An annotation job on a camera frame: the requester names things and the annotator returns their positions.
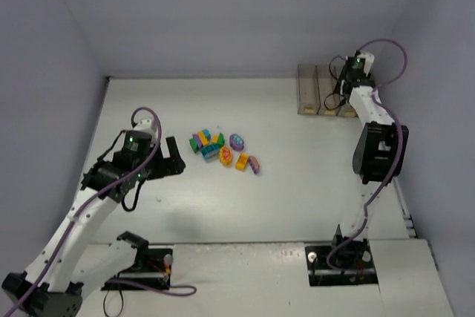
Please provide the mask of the purple long lego brick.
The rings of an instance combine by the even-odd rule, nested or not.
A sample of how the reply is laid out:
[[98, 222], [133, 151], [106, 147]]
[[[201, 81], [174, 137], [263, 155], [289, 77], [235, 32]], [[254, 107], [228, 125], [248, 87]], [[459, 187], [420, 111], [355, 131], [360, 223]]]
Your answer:
[[252, 156], [252, 155], [249, 156], [248, 164], [255, 175], [260, 173], [261, 165], [255, 156]]

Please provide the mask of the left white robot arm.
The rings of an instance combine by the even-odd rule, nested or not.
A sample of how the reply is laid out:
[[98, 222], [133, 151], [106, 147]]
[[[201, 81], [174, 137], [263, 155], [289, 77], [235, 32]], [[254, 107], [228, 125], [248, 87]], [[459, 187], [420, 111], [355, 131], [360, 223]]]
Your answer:
[[76, 316], [86, 297], [109, 278], [143, 265], [148, 241], [123, 232], [94, 268], [75, 272], [97, 230], [130, 191], [148, 180], [181, 174], [186, 167], [174, 137], [166, 138], [169, 156], [164, 157], [154, 130], [123, 134], [122, 148], [112, 159], [99, 156], [84, 174], [73, 205], [39, 256], [23, 272], [11, 272], [3, 280], [1, 288], [13, 302], [13, 312]]

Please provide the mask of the orange oval lego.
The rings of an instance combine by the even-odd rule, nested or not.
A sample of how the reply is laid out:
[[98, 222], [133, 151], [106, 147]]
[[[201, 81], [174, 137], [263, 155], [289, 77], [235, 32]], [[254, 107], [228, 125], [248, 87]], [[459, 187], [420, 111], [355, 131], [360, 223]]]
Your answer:
[[223, 166], [230, 166], [232, 164], [232, 151], [229, 147], [223, 146], [220, 148], [219, 160]]

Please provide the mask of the yellow square lego brick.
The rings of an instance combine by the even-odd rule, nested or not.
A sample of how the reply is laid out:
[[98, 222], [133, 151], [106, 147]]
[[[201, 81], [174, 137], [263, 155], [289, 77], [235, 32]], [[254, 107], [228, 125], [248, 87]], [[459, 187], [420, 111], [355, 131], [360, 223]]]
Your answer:
[[236, 161], [235, 168], [238, 171], [244, 171], [246, 169], [249, 160], [249, 155], [241, 153]]

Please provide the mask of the purple oval paw lego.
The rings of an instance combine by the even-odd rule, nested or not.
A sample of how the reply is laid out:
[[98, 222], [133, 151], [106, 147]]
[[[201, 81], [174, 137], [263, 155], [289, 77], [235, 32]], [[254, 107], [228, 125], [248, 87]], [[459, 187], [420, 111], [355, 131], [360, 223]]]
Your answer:
[[229, 136], [229, 145], [235, 151], [244, 150], [244, 140], [239, 134], [231, 134]]

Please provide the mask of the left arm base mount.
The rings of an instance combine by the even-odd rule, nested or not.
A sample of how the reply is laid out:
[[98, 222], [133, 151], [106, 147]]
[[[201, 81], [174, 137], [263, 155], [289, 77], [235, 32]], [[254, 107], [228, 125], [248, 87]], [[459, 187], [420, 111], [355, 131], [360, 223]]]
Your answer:
[[170, 246], [151, 246], [148, 253], [138, 263], [119, 272], [113, 279], [134, 282], [134, 286], [117, 284], [107, 281], [101, 291], [140, 291], [143, 287], [167, 291], [170, 288], [171, 265], [173, 264], [173, 249]]

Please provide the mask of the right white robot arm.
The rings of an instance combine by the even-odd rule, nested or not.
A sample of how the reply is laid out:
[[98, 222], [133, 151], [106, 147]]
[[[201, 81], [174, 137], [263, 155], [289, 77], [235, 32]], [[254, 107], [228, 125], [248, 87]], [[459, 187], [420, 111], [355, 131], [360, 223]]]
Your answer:
[[374, 206], [381, 191], [402, 170], [409, 131], [381, 103], [370, 73], [374, 55], [358, 50], [348, 56], [338, 78], [338, 93], [356, 112], [362, 131], [352, 168], [361, 180], [358, 208], [337, 226], [327, 261], [348, 269], [364, 254]]

